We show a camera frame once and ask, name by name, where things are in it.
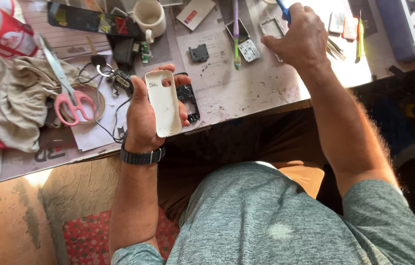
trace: black watch strap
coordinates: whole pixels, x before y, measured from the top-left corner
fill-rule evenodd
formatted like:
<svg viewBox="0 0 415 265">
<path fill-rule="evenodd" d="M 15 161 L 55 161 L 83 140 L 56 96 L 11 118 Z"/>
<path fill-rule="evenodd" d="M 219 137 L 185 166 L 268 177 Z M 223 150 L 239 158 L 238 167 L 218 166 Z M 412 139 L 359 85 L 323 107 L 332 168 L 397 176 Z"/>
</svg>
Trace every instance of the black watch strap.
<svg viewBox="0 0 415 265">
<path fill-rule="evenodd" d="M 150 153 L 135 154 L 129 153 L 124 149 L 124 144 L 121 146 L 121 160 L 124 163 L 131 165 L 152 164 L 160 161 L 165 156 L 165 147 L 160 147 Z"/>
</svg>

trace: white mug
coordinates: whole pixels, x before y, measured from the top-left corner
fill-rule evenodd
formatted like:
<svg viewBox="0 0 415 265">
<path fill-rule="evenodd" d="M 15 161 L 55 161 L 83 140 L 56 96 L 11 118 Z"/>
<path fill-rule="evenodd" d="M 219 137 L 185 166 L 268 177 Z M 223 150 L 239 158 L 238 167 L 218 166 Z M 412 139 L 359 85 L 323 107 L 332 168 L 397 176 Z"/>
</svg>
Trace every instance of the white mug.
<svg viewBox="0 0 415 265">
<path fill-rule="evenodd" d="M 153 43 L 166 30 L 165 11 L 156 0 L 138 1 L 134 6 L 134 19 L 142 32 L 145 32 L 147 43 Z"/>
</svg>

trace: beige rag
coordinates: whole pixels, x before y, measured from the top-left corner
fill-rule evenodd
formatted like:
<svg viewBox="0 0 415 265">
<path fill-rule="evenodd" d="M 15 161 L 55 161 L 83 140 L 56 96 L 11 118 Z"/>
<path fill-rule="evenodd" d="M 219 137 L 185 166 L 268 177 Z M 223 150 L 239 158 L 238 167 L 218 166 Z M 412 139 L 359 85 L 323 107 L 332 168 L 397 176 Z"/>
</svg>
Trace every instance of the beige rag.
<svg viewBox="0 0 415 265">
<path fill-rule="evenodd" d="M 77 83 L 79 69 L 59 60 L 70 84 Z M 81 74 L 88 79 L 88 72 Z M 47 116 L 47 97 L 57 97 L 62 88 L 46 59 L 17 57 L 0 91 L 0 140 L 27 153 L 39 150 L 39 128 Z"/>
</svg>

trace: mug handle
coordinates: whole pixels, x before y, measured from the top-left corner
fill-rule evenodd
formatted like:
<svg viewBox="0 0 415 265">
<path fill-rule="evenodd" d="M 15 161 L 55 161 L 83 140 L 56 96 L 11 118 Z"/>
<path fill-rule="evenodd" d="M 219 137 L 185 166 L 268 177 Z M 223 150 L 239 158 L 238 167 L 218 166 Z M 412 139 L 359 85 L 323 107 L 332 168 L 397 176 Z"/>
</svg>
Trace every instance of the mug handle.
<svg viewBox="0 0 415 265">
<path fill-rule="evenodd" d="M 145 30 L 145 41 L 147 43 L 153 43 L 154 38 L 153 38 L 153 32 L 151 29 L 146 29 Z"/>
</svg>

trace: hand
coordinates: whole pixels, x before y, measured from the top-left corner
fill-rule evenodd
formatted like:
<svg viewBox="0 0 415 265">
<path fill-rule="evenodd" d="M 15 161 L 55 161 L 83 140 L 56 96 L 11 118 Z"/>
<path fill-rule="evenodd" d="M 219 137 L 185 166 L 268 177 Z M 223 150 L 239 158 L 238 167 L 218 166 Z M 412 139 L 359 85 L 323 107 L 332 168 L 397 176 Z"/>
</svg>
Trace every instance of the hand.
<svg viewBox="0 0 415 265">
<path fill-rule="evenodd" d="M 167 64 L 152 69 L 156 70 L 175 70 L 175 65 Z M 136 75 L 131 76 L 134 84 L 134 95 L 127 110 L 127 139 L 125 149 L 131 153 L 149 153 L 158 149 L 164 142 L 165 138 L 158 137 L 155 126 L 155 112 L 149 102 L 145 78 L 140 79 Z M 170 85 L 169 79 L 164 79 L 162 83 L 167 82 L 164 86 Z M 190 84 L 191 79 L 187 75 L 175 75 L 175 86 Z M 186 107 L 178 100 L 180 109 L 181 125 L 188 126 L 188 114 Z"/>
<path fill-rule="evenodd" d="M 281 39 L 264 36 L 262 43 L 298 72 L 329 62 L 327 58 L 328 33 L 320 17 L 310 7 L 295 3 L 289 8 L 291 24 Z"/>
</svg>

